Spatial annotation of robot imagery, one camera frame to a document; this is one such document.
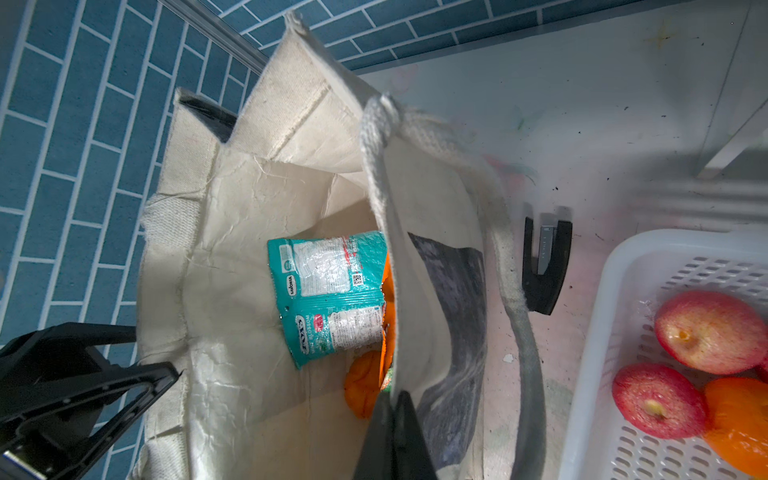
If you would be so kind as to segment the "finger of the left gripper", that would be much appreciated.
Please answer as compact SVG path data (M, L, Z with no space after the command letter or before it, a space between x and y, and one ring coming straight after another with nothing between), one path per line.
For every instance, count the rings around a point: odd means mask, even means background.
M1 350L1 476L80 479L178 380L170 362L122 367L100 347L133 326L64 323Z

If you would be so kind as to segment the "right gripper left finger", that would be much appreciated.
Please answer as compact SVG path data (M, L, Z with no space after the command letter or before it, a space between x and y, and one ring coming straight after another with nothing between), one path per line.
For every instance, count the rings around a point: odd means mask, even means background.
M376 400L363 446L353 474L354 480L391 480L395 472L394 410L388 392Z

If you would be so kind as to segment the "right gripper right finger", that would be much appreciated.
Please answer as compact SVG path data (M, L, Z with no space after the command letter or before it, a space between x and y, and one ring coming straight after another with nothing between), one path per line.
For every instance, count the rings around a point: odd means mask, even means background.
M394 410L393 478L397 480L436 480L436 471L411 396L399 393Z

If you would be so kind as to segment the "orange pumpkin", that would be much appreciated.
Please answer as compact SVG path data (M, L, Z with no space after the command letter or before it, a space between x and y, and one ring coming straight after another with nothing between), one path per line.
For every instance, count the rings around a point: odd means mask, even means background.
M344 398L357 418L371 417L381 389L380 351L368 351L356 358L344 380Z

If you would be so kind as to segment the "green Fox's candy bag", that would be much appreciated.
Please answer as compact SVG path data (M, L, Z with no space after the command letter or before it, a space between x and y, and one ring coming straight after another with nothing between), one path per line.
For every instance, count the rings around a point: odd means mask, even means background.
M382 340L387 256L379 231L326 239L273 239L268 265L297 368Z

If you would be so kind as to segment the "beige canvas tote bag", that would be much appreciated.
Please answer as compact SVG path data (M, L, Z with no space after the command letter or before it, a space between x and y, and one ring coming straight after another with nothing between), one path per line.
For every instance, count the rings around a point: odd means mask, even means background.
M539 353L495 171L295 14L238 114L174 99L137 344L177 383L134 479L477 479L494 271L518 349L511 475L541 477Z

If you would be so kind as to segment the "orange Fox's candy bag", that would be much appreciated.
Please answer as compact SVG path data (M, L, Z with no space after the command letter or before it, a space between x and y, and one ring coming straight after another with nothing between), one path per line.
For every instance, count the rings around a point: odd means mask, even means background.
M381 290L384 295L385 305L382 317L382 349L379 381L380 389L382 391L388 391L392 379L392 364L396 347L395 289L389 256L386 256L385 260Z

